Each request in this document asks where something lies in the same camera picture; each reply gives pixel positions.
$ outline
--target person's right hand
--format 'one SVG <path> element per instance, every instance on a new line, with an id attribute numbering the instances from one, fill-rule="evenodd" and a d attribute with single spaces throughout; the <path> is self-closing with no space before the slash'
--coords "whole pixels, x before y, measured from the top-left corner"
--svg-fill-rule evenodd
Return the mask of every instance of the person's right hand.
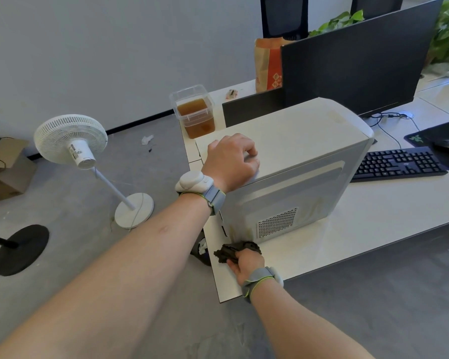
<path id="1" fill-rule="evenodd" d="M 236 275 L 236 281 L 238 281 L 240 286 L 244 284 L 254 270 L 264 267 L 264 257 L 248 248 L 236 252 L 236 258 L 238 259 L 238 264 L 231 262 L 229 259 L 226 263 Z"/>
<path id="2" fill-rule="evenodd" d="M 250 159 L 245 162 L 244 152 Z M 208 157 L 201 171 L 213 178 L 215 186 L 225 194 L 250 180 L 259 168 L 257 150 L 252 139 L 235 133 L 208 145 Z"/>

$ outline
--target forearm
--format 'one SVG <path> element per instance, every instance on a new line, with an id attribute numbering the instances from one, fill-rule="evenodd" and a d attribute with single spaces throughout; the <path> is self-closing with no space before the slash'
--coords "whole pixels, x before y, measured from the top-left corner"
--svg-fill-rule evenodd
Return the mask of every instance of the forearm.
<path id="1" fill-rule="evenodd" d="M 0 358 L 125 358 L 210 215 L 183 194 L 115 244 L 0 345 Z"/>
<path id="2" fill-rule="evenodd" d="M 257 285 L 251 301 L 277 358 L 372 358 L 334 325 L 301 306 L 273 279 Z"/>

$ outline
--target black round base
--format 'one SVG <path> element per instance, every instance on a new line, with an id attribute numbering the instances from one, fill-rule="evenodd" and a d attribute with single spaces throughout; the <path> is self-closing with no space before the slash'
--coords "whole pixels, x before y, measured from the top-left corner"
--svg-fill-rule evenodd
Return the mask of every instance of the black round base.
<path id="1" fill-rule="evenodd" d="M 29 225 L 8 240 L 17 242 L 18 248 L 0 247 L 0 276 L 12 276 L 23 271 L 42 254 L 50 232 L 43 225 Z"/>

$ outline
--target keyboard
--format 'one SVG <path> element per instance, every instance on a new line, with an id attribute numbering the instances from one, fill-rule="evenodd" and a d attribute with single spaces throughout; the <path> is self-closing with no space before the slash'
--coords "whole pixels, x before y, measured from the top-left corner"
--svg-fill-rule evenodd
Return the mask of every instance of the keyboard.
<path id="1" fill-rule="evenodd" d="M 429 147 L 368 152 L 351 182 L 376 181 L 447 174 Z"/>

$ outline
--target gray floor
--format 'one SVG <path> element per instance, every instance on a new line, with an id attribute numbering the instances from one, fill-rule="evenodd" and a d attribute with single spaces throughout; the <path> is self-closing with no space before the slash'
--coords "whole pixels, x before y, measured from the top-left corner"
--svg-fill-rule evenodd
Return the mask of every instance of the gray floor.
<path id="1" fill-rule="evenodd" d="M 148 152 L 141 138 L 150 134 Z M 126 234 L 111 220 L 117 199 L 90 173 L 43 160 L 38 165 L 25 195 L 0 202 L 1 236 L 32 223 L 51 231 L 36 265 L 0 277 L 0 341 Z M 99 169 L 125 194 L 152 195 L 155 212 L 161 211 L 188 170 L 177 121 L 170 116 L 111 136 Z M 449 359 L 449 225 L 285 287 L 377 358 Z M 241 299 L 219 304 L 211 269 L 190 257 L 134 357 L 274 356 L 253 308 Z"/>

